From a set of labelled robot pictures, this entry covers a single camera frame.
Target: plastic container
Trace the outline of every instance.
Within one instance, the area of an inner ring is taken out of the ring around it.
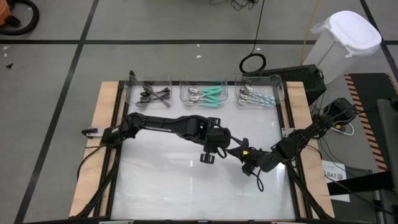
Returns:
[[[235,105],[239,109],[274,108],[284,100],[284,86],[278,75],[235,77]]]
[[[125,102],[138,108],[154,106],[169,108],[171,105],[172,78],[170,75],[150,77],[130,75],[124,82],[124,89],[126,92]]]
[[[180,100],[187,109],[217,109],[228,99],[228,84],[225,77],[207,78],[208,81],[180,80]]]
[[[325,84],[341,75],[360,57],[372,55],[381,43],[380,33],[366,19],[351,11],[334,13],[315,25],[311,32],[322,34],[304,65],[315,64],[321,69]]]

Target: label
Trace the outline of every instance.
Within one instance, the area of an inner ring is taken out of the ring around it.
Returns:
[[[325,175],[334,181],[345,180],[347,179],[346,175],[346,167],[344,164],[339,162],[330,162],[330,161],[322,161],[323,171]],[[332,200],[339,200],[342,202],[349,202],[349,195],[334,195],[330,196]]]

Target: black floor stripe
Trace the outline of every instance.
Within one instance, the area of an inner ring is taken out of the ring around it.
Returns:
[[[49,151],[50,143],[53,138],[55,128],[57,127],[57,123],[58,123],[58,120],[59,120],[59,117],[61,114],[61,110],[63,108],[63,104],[67,97],[67,93],[68,93],[70,84],[72,82],[73,75],[75,74],[75,69],[76,69],[77,63],[80,58],[81,50],[83,49],[83,45],[84,45],[83,41],[87,37],[88,29],[90,28],[91,22],[93,20],[94,13],[95,13],[95,10],[98,5],[98,1],[99,0],[93,1],[93,5],[91,6],[90,13],[88,14],[88,18],[87,18],[85,27],[83,29],[83,33],[81,34],[81,37],[80,37],[80,42],[76,48],[76,52],[75,52],[72,62],[70,64],[69,72],[67,74],[65,82],[63,83],[61,94],[58,99],[57,106],[55,107],[54,114],[51,118],[50,126],[47,130],[47,134],[45,135],[44,142],[43,142],[42,148],[39,153],[39,157],[36,160],[36,165],[34,167],[32,176],[30,177],[30,181],[26,188],[24,197],[22,198],[21,205],[19,206],[18,213],[17,213],[16,219],[14,221],[14,223],[16,223],[16,224],[23,223],[23,221],[25,219],[26,212],[27,212],[27,209],[30,204],[30,200],[32,199],[34,190],[37,185],[37,181],[39,180],[39,176],[40,176],[40,173],[41,173],[43,165],[44,165],[45,158]]]
[[[384,43],[387,45],[398,45],[398,40],[385,40]]]
[[[376,21],[374,20],[371,11],[369,9],[369,6],[366,4],[365,0],[360,0],[361,5],[363,7],[363,10],[365,11],[366,16],[368,17],[369,22],[380,32],[379,28],[377,27]],[[383,50],[384,56],[386,56],[387,62],[390,65],[391,71],[394,74],[396,80],[398,80],[398,68],[397,65],[394,61],[394,58],[392,58],[392,55],[387,47],[386,42],[384,39],[381,39],[380,43],[381,49]]]
[[[267,45],[302,45],[304,40],[257,40],[257,44]],[[308,40],[307,45],[315,44],[316,40]],[[254,44],[254,40],[86,40],[85,44]]]
[[[79,44],[80,40],[0,40],[0,44]]]
[[[257,40],[265,45],[302,45],[304,40]],[[316,40],[307,40],[314,45]],[[0,44],[79,44],[80,40],[0,40]],[[156,45],[156,44],[254,44],[254,40],[84,40],[84,44]]]

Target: clear plastic bin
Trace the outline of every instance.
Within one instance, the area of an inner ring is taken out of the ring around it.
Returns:
[[[170,75],[135,77],[130,75],[124,82],[124,100],[138,108],[169,108],[172,99]]]
[[[211,78],[208,81],[180,80],[180,100],[187,109],[213,108],[223,106],[228,99],[226,78]]]
[[[284,86],[278,75],[235,77],[235,105],[240,109],[273,108],[285,100]]]

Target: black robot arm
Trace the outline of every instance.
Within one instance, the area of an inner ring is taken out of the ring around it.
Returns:
[[[142,129],[175,133],[185,140],[204,146],[200,161],[212,164],[215,159],[213,154],[218,152],[218,148],[226,149],[231,141],[230,131],[222,128],[220,121],[219,118],[199,115],[171,119],[131,113],[117,128],[106,128],[101,143],[106,146],[120,144],[127,138],[135,138]]]

